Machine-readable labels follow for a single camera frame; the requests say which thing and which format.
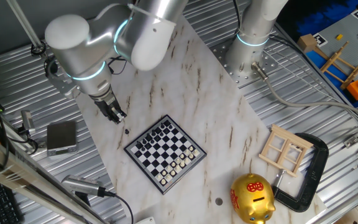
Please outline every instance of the metal rod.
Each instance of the metal rod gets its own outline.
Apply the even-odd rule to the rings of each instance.
[[[32,44],[35,48],[43,48],[44,46],[41,44],[41,40],[37,37],[37,34],[34,32],[33,28],[30,25],[30,22],[27,20],[24,15],[22,9],[16,0],[6,0],[9,6],[11,7],[13,13],[16,15],[17,20],[22,24],[22,27],[25,33],[29,36]]]
[[[280,172],[277,174],[276,181],[273,184],[274,186],[276,186],[276,187],[280,186],[285,172],[286,172],[285,169],[280,169]]]

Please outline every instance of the wooden stick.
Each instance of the wooden stick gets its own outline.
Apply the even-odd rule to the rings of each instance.
[[[325,72],[335,62],[335,60],[341,56],[343,49],[348,43],[349,41],[346,41],[346,43],[337,52],[335,52],[335,54],[330,59],[328,59],[328,61],[320,68],[322,72]]]
[[[340,60],[340,61],[341,61],[342,63],[344,63],[345,65],[347,65],[347,66],[349,66],[349,67],[355,69],[355,66],[349,64],[347,61],[345,61],[345,60],[343,60],[343,59],[341,59],[341,58],[337,58],[337,59]]]
[[[337,77],[336,75],[332,74],[330,71],[326,70],[326,73],[330,74],[332,77],[334,77],[336,80],[340,81],[341,83],[344,83],[343,80],[341,80],[339,77]]]
[[[353,72],[348,76],[345,82],[341,85],[341,89],[344,90],[347,86],[353,81],[353,79],[358,75],[358,66],[353,70]]]
[[[329,59],[329,57],[328,57],[322,50],[320,50],[320,48],[318,48],[317,46],[315,46],[313,50],[314,50],[318,55],[322,56],[322,58],[324,58],[325,60],[328,60],[328,59]],[[336,63],[333,63],[333,65],[334,65],[339,71],[341,71],[343,74],[345,74],[345,75],[347,76],[346,72],[345,72],[343,69],[341,69],[340,66],[338,66]]]

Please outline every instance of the chessboard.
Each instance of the chessboard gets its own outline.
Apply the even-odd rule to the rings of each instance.
[[[168,115],[124,150],[162,194],[206,157],[204,150]]]

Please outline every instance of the wooden frame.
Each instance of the wooden frame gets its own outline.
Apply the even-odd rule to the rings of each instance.
[[[273,145],[273,140],[275,138],[283,139],[283,144],[281,148],[277,148]],[[313,146],[312,143],[302,139],[301,137],[298,137],[291,132],[282,129],[278,127],[277,125],[272,125],[272,133],[270,134],[269,138],[267,139],[267,142],[265,144],[264,149],[259,154],[259,157],[263,159],[264,161],[268,162],[269,164],[279,168],[279,169],[285,169],[288,174],[290,174],[293,177],[296,177],[296,172],[302,162],[303,157],[306,154],[306,151]],[[279,152],[279,155],[277,157],[276,161],[273,161],[267,157],[267,153],[270,149],[276,150]],[[299,155],[297,158],[294,158],[290,155],[288,155],[288,152],[293,149],[296,152],[299,152]],[[294,168],[292,170],[286,168],[283,166],[283,163],[285,161],[289,161],[290,163],[294,164]]]
[[[344,90],[347,88],[347,86],[353,81],[353,79],[358,75],[358,66],[353,66],[350,63],[348,63],[347,61],[341,59],[339,56],[341,56],[343,49],[346,47],[346,45],[349,43],[349,41],[346,41],[346,43],[337,51],[335,52],[335,54],[331,57],[328,58],[319,48],[315,47],[314,50],[317,52],[317,54],[319,54],[320,56],[322,56],[324,59],[327,60],[327,62],[320,68],[320,70],[324,73],[328,73],[328,75],[334,77],[336,80],[340,81],[342,83],[341,85],[341,89]],[[348,75],[346,74],[341,68],[339,68],[336,64],[335,61],[339,60],[340,62],[342,62],[343,64],[347,65],[348,67],[350,67],[351,69],[353,69],[353,72]],[[328,71],[328,68],[334,65],[336,68],[338,68],[343,74],[345,74],[347,76],[346,80],[343,81],[341,80],[339,77],[337,77],[336,75],[332,74],[330,71]]]

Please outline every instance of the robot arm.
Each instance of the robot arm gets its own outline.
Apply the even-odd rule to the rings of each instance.
[[[47,26],[45,40],[80,91],[94,100],[103,115],[120,123],[126,114],[112,91],[105,60],[120,55],[139,70],[155,68],[186,3],[140,1],[130,5],[132,10],[111,4],[89,22],[77,15],[61,16]]]

